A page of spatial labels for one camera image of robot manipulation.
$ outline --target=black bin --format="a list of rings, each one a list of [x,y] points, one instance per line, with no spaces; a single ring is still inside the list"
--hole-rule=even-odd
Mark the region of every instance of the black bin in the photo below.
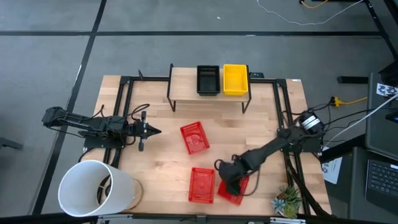
[[[197,93],[201,96],[215,96],[220,93],[220,67],[198,65]]]

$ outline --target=red basket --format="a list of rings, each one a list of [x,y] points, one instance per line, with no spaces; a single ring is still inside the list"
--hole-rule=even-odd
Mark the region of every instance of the red basket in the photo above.
[[[194,154],[210,147],[201,123],[195,122],[180,128],[188,154]]]
[[[215,174],[213,169],[192,168],[188,201],[213,203]]]
[[[221,181],[220,186],[218,187],[218,191],[217,194],[223,198],[225,198],[226,200],[236,204],[236,205],[240,205],[243,199],[242,194],[244,194],[246,187],[248,186],[249,183],[249,177],[243,177],[241,179],[241,183],[240,183],[240,187],[241,187],[241,191],[239,196],[235,196],[235,195],[231,195],[229,193],[227,193],[226,191],[226,184],[224,181]]]

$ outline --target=yellow cable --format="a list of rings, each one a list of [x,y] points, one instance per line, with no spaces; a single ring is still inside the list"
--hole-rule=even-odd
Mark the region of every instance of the yellow cable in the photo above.
[[[303,4],[305,7],[309,8],[309,9],[316,9],[316,8],[318,8],[319,6],[323,5],[324,3],[328,2],[328,1],[329,1],[329,0],[325,0],[324,2],[322,2],[321,4],[319,4],[319,5],[317,5],[317,6],[308,6],[304,1],[302,1],[302,4]]]
[[[354,100],[354,101],[351,101],[351,102],[340,102],[340,104],[350,105],[350,104],[357,103],[357,102],[360,102],[360,101],[363,101],[363,100],[366,100],[366,99],[367,99],[367,97],[364,97],[364,98],[361,98],[359,100]]]

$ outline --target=yellow tray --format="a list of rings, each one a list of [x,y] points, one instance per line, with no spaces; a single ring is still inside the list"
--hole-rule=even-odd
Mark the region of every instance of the yellow tray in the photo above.
[[[248,70],[246,65],[224,65],[224,94],[242,96],[248,92]]]

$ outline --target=white bucket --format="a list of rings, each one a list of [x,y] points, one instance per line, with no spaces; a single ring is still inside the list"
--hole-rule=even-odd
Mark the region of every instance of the white bucket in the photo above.
[[[110,175],[111,190],[100,205],[97,190]],[[62,210],[73,217],[106,215],[127,209],[134,200],[134,179],[127,173],[99,161],[79,162],[63,176],[58,188]]]

